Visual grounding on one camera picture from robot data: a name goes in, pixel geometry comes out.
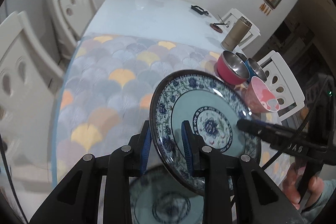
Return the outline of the tan thermos bottle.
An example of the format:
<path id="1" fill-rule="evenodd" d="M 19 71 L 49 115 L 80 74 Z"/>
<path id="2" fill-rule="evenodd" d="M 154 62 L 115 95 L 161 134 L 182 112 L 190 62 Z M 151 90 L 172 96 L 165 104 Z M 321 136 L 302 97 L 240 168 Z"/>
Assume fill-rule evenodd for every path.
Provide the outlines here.
<path id="1" fill-rule="evenodd" d="M 234 48 L 242 41 L 244 36 L 246 36 L 249 32 L 251 26 L 252 23 L 244 16 L 241 16 L 222 41 L 222 47 L 228 51 L 233 51 Z"/>

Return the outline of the white chair far left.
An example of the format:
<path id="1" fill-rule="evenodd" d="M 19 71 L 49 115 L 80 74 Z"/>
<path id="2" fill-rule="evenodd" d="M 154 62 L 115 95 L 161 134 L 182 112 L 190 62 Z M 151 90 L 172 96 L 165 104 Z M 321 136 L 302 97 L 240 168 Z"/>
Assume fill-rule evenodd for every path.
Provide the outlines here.
<path id="1" fill-rule="evenodd" d="M 59 42 L 73 52 L 97 12 L 94 0 L 46 0 Z"/>

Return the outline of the pink cartoon bowl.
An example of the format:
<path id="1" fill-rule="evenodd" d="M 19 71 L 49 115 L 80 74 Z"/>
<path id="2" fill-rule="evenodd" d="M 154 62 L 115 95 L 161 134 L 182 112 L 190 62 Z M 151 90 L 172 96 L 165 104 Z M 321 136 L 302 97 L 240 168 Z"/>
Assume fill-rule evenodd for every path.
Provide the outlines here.
<path id="1" fill-rule="evenodd" d="M 243 92 L 243 100 L 254 114 L 276 113 L 280 110 L 275 95 L 256 76 L 251 78 L 248 88 Z"/>

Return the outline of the blue steel bowl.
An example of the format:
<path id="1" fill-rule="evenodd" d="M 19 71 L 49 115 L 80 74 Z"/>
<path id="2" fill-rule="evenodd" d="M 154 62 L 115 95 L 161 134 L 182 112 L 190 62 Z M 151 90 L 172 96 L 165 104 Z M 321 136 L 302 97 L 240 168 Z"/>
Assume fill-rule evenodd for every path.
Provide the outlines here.
<path id="1" fill-rule="evenodd" d="M 251 81 L 252 77 L 254 76 L 266 82 L 267 77 L 266 77 L 265 72 L 254 59 L 248 58 L 246 59 L 246 61 L 244 61 L 244 64 L 246 65 L 249 71 L 249 79 L 247 80 L 248 83 Z"/>

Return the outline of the red steel bowl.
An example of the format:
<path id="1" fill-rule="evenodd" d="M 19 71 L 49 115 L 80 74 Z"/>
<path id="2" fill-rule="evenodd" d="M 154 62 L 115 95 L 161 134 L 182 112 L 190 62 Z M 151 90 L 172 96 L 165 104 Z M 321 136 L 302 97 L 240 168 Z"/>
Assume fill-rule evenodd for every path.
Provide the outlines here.
<path id="1" fill-rule="evenodd" d="M 246 82 L 250 73 L 240 57 L 230 51 L 223 51 L 216 64 L 218 75 L 230 85 L 240 85 Z"/>

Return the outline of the white chair far right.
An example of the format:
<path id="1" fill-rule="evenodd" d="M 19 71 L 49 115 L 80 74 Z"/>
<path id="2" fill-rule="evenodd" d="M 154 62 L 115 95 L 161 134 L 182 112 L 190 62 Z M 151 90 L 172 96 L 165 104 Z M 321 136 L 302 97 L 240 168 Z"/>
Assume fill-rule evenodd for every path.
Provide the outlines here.
<path id="1" fill-rule="evenodd" d="M 256 25 L 237 9 L 230 9 L 221 20 L 228 32 L 222 46 L 229 51 L 233 51 L 237 46 L 244 49 L 260 36 Z"/>

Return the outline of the round red coaster stand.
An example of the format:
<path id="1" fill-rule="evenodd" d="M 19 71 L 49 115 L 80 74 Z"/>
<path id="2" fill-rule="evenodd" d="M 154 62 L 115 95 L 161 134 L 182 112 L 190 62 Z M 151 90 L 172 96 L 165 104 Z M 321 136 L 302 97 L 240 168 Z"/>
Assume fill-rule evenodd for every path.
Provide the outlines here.
<path id="1" fill-rule="evenodd" d="M 219 23 L 210 23 L 210 27 L 214 31 L 222 34 L 223 30 L 221 29 L 221 26 L 224 26 L 224 27 L 228 28 L 230 26 L 230 22 L 228 22 L 228 23 L 224 22 L 224 20 L 220 16 L 219 16 L 219 19 L 220 19 Z"/>

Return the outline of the fan pattern table mat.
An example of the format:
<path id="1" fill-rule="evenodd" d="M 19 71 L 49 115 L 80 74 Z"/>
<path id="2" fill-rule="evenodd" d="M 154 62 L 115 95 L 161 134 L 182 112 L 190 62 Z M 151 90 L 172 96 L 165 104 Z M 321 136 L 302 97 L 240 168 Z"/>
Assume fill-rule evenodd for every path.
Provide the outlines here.
<path id="1" fill-rule="evenodd" d="M 109 155 L 139 133 L 159 82 L 172 72 L 214 72 L 219 50 L 165 40 L 89 34 L 78 42 L 52 132 L 56 185 L 86 153 Z"/>

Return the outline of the white chair near left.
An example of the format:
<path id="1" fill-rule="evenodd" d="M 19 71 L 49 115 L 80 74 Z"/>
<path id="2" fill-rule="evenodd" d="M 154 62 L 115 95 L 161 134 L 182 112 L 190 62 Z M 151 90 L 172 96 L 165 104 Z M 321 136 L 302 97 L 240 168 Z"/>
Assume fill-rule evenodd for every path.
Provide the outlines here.
<path id="1" fill-rule="evenodd" d="M 64 72 L 39 42 L 27 13 L 1 23 L 1 132 L 20 140 L 29 157 L 47 157 L 55 92 L 43 74 L 61 85 Z"/>

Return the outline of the white chair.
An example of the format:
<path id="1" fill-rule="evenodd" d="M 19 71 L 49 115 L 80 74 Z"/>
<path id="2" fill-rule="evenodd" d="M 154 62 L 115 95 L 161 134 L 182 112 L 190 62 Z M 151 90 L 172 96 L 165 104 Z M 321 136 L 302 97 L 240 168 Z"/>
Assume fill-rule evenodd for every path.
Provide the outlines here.
<path id="1" fill-rule="evenodd" d="M 46 0 L 59 42 L 73 52 L 97 12 L 94 0 Z"/>
<path id="2" fill-rule="evenodd" d="M 39 42 L 27 13 L 1 23 L 1 132 L 20 140 L 29 157 L 47 157 L 55 92 L 43 74 L 61 85 L 64 72 Z"/>
<path id="3" fill-rule="evenodd" d="M 221 20 L 228 32 L 222 46 L 229 51 L 233 51 L 237 46 L 244 49 L 260 36 L 256 25 L 237 9 L 230 9 Z"/>
<path id="4" fill-rule="evenodd" d="M 266 74 L 266 85 L 276 96 L 280 105 L 280 121 L 300 111 L 304 106 L 305 96 L 294 74 L 280 53 L 270 51 L 257 62 Z"/>

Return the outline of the white chair near right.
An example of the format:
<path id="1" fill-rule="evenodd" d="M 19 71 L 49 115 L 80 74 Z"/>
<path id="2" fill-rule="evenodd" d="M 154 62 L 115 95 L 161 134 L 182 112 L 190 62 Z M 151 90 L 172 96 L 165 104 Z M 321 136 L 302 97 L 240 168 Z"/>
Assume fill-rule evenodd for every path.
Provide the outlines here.
<path id="1" fill-rule="evenodd" d="M 266 74 L 266 85 L 276 96 L 280 105 L 280 121 L 300 111 L 304 106 L 305 96 L 294 74 L 280 53 L 270 51 L 257 62 Z"/>

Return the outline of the black clip tool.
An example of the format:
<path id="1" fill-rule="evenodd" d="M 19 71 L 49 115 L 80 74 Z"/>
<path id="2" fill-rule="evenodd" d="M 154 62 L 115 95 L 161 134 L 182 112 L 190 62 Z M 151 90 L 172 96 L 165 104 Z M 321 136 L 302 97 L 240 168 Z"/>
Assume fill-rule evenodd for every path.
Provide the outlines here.
<path id="1" fill-rule="evenodd" d="M 197 5 L 191 5 L 191 9 L 198 13 L 199 15 L 204 15 L 204 16 L 208 16 L 210 17 L 210 13 L 208 11 L 206 11 L 205 9 L 201 8 L 200 6 Z"/>

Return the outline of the blue floral ceramic plate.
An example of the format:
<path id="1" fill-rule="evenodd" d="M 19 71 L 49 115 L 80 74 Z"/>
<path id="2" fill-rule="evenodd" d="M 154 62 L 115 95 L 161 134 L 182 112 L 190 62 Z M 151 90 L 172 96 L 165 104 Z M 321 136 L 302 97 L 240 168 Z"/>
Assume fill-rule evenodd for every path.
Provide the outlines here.
<path id="1" fill-rule="evenodd" d="M 150 103 L 150 132 L 155 149 L 168 172 L 194 193 L 203 195 L 205 179 L 193 178 L 183 150 L 181 124 L 189 121 L 194 134 L 224 155 L 261 157 L 258 137 L 240 131 L 240 119 L 252 113 L 242 98 L 219 78 L 202 71 L 181 70 L 166 76 Z"/>

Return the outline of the black smartphone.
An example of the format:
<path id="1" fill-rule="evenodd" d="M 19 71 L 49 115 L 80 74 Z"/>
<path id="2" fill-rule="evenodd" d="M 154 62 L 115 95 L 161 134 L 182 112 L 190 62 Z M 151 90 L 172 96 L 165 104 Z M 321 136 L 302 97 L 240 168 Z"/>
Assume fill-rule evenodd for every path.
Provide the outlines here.
<path id="1" fill-rule="evenodd" d="M 242 54 L 242 53 L 239 53 L 239 52 L 236 52 L 236 55 L 243 61 L 245 62 L 247 60 L 247 57 Z"/>

